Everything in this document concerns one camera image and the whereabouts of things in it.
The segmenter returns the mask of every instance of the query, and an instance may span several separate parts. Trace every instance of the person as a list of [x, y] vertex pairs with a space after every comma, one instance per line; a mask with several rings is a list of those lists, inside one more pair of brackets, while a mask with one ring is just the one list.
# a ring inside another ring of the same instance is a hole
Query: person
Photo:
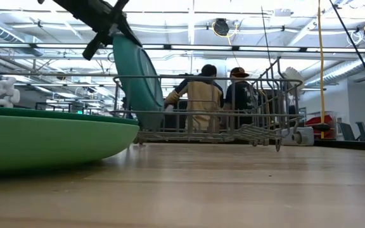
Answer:
[[[207, 64], [201, 69], [198, 76], [216, 77], [215, 66]], [[187, 110], [195, 111], [219, 111], [224, 105], [222, 88], [213, 79], [184, 79], [166, 98], [165, 107], [175, 105], [181, 96], [187, 94]], [[193, 128], [196, 131], [207, 131], [210, 126], [219, 127], [219, 118], [210, 115], [193, 115]]]
[[[242, 67], [235, 67], [231, 70], [231, 78], [244, 79], [249, 74]], [[234, 113], [251, 113], [258, 105], [255, 89], [245, 80], [232, 80], [226, 91], [226, 100], [223, 110], [233, 111]], [[243, 124], [252, 124], [252, 117], [234, 117], [234, 128], [239, 129]], [[222, 119], [222, 126], [226, 127], [227, 118]]]

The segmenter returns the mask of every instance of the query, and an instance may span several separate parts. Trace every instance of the wooden tabletop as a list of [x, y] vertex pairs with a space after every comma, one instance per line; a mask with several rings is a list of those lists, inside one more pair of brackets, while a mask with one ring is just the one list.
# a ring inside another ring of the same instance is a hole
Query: wooden tabletop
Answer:
[[0, 227], [365, 227], [365, 151], [131, 146], [94, 165], [0, 178]]

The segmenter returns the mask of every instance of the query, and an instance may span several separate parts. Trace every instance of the red object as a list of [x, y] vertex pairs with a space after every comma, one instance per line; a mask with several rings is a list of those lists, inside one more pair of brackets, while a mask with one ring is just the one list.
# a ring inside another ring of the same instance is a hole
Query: red object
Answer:
[[[335, 131], [333, 130], [333, 119], [329, 115], [324, 116], [324, 122], [328, 124], [331, 129], [327, 132], [324, 132], [324, 138], [325, 139], [335, 139]], [[306, 121], [305, 126], [311, 126], [315, 124], [321, 123], [321, 117], [313, 117], [310, 120]], [[314, 129], [314, 138], [315, 139], [321, 139], [321, 132]]]

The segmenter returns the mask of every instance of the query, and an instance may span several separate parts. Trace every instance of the green plate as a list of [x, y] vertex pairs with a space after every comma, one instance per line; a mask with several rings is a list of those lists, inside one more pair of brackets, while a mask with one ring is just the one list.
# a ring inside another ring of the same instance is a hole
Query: green plate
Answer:
[[[113, 57], [121, 76], [156, 76], [156, 70], [146, 51], [119, 34], [113, 38]], [[122, 89], [134, 111], [163, 111], [163, 92], [160, 80], [156, 78], [120, 78]], [[159, 128], [163, 113], [136, 113], [142, 126]]]
[[124, 123], [0, 115], [0, 171], [107, 158], [127, 148], [138, 130]]
[[37, 117], [37, 118], [59, 118], [64, 120], [87, 120], [96, 122], [108, 122], [118, 124], [137, 125], [138, 121], [119, 117], [101, 117], [94, 115], [81, 115], [73, 113], [61, 113], [55, 111], [27, 110], [21, 108], [0, 108], [0, 115], [10, 117]]

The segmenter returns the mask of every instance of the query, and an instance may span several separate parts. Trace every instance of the baseball cap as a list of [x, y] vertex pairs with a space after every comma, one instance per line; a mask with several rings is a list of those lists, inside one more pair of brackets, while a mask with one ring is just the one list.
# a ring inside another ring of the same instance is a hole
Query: baseball cap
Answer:
[[213, 76], [216, 75], [216, 66], [213, 66], [211, 64], [206, 64], [201, 69], [202, 76]]
[[242, 67], [235, 67], [231, 70], [231, 76], [247, 77], [247, 76], [249, 76], [249, 74], [246, 73], [245, 69], [243, 69]]

